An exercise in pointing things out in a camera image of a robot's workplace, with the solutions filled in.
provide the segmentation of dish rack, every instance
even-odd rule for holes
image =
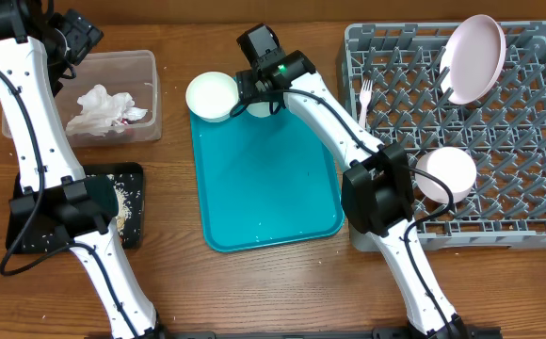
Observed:
[[[489,93],[469,105],[453,105],[451,90],[441,91],[444,46],[458,25],[350,25],[338,59],[341,103],[357,119],[362,79],[372,79],[367,130],[375,137],[403,145],[412,166],[442,146],[474,159],[470,195],[450,216],[418,229],[425,250],[546,248],[546,22],[500,23],[504,68]],[[415,192],[417,218],[442,208]],[[377,250],[362,236],[351,239],[359,250]]]

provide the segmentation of brown wood tabletop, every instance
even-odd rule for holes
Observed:
[[[348,23],[273,24],[286,51],[300,49],[336,90],[335,58]],[[207,71],[247,64],[235,39],[252,24],[103,27],[95,52],[147,49],[163,95],[156,142],[75,149],[82,164],[136,161],[147,175],[143,245],[126,252],[139,284],[173,331],[368,331],[404,325],[405,306],[378,253],[354,250],[345,226],[320,240],[222,254],[202,237],[185,88]],[[1,135],[0,261],[18,171]],[[35,256],[15,256],[19,266]],[[430,252],[444,293],[469,324],[505,338],[546,338],[546,250]],[[0,276],[0,338],[82,338],[109,332],[85,270],[59,254],[24,274]]]

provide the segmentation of fork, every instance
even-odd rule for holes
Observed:
[[[359,103],[361,103],[361,114],[359,116],[359,126],[365,128],[367,122],[367,106],[371,102],[371,93],[373,91],[373,81],[365,80],[359,93]]]

